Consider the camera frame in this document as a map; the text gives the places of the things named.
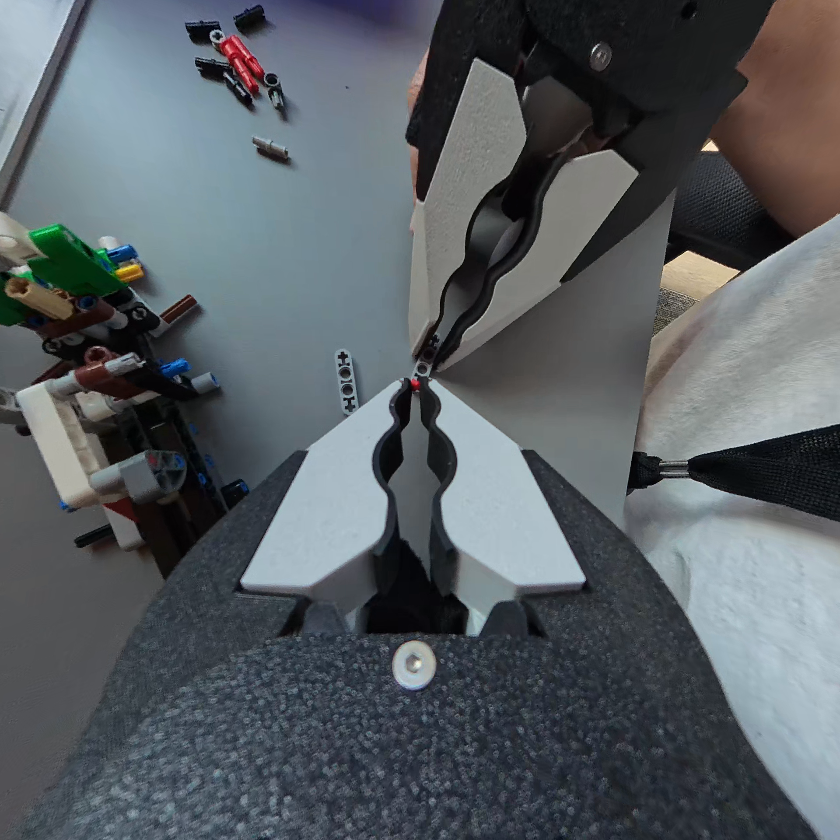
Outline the person's right hand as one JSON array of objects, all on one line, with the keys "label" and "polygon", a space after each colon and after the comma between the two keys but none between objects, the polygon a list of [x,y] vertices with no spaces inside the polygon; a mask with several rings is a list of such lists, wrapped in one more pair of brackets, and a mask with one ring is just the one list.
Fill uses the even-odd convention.
[{"label": "person's right hand", "polygon": [[[413,116],[415,106],[417,104],[417,99],[423,89],[425,74],[426,74],[426,65],[427,65],[427,58],[428,58],[428,49],[423,54],[421,61],[416,68],[413,78],[409,84],[407,90],[407,110],[408,116],[411,118]],[[408,143],[408,151],[409,151],[409,165],[410,165],[410,172],[412,178],[412,188],[413,188],[413,205],[417,204],[417,168],[418,168],[418,150],[417,147],[412,143]]]}]

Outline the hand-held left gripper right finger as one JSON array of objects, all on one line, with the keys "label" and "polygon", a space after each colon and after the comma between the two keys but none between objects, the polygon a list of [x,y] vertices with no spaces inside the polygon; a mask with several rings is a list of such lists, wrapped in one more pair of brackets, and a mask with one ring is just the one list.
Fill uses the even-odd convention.
[{"label": "hand-held left gripper right finger", "polygon": [[585,574],[525,452],[438,381],[421,379],[427,465],[439,481],[430,521],[432,580],[478,635],[500,603],[579,592]]}]

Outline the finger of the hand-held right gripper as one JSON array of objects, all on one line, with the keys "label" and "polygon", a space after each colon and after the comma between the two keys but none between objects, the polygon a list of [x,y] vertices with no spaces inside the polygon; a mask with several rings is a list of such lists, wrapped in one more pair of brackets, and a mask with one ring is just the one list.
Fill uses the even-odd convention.
[{"label": "finger of the hand-held right gripper", "polygon": [[462,266],[472,220],[511,174],[527,139],[515,82],[474,59],[426,197],[413,211],[408,340],[420,354],[443,313],[445,289]]},{"label": "finger of the hand-held right gripper", "polygon": [[441,343],[434,368],[463,360],[552,294],[637,174],[613,150],[553,162],[528,214],[497,242],[479,294]]}]

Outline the black mesh office chair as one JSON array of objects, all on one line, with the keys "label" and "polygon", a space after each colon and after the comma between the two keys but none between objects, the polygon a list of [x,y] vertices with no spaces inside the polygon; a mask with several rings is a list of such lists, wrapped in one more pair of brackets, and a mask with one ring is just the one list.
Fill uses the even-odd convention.
[{"label": "black mesh office chair", "polygon": [[703,150],[679,182],[665,264],[690,252],[743,272],[793,239],[720,152]]}]

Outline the person's right forearm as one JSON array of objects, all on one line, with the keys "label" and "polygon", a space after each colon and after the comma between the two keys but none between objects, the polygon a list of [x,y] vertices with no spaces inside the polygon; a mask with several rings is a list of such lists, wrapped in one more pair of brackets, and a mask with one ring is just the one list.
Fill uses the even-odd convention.
[{"label": "person's right forearm", "polygon": [[739,66],[747,87],[710,139],[801,237],[838,215],[838,3],[777,3]]}]

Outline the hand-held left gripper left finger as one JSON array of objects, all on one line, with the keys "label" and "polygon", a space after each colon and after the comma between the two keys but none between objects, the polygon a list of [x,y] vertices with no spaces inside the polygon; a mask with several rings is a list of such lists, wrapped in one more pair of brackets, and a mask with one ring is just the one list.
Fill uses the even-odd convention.
[{"label": "hand-held left gripper left finger", "polygon": [[390,486],[410,417],[402,378],[307,449],[239,580],[243,594],[333,605],[351,632],[369,631],[371,602],[392,593],[411,553]]}]

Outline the partly built lego truck chassis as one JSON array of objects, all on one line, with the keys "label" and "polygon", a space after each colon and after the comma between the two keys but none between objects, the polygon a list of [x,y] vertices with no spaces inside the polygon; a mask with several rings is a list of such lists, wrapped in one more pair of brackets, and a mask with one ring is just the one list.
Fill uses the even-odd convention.
[{"label": "partly built lego truck chassis", "polygon": [[34,441],[63,510],[104,513],[78,548],[146,549],[169,576],[249,494],[241,479],[220,483],[182,410],[217,378],[156,353],[198,302],[156,311],[132,287],[145,274],[134,247],[91,247],[62,224],[28,229],[2,213],[1,254],[2,327],[36,336],[54,361],[27,387],[2,388],[2,423]]}]

